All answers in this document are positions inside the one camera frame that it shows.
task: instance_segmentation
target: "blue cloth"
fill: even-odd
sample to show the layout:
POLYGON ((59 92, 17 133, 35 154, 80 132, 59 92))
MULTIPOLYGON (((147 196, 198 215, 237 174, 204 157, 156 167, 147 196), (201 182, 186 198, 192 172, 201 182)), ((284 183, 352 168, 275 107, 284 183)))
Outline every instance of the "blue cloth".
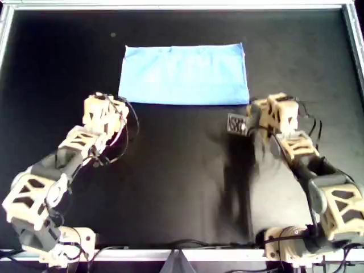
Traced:
POLYGON ((126 47, 119 96, 173 105, 249 103, 242 44, 126 47))

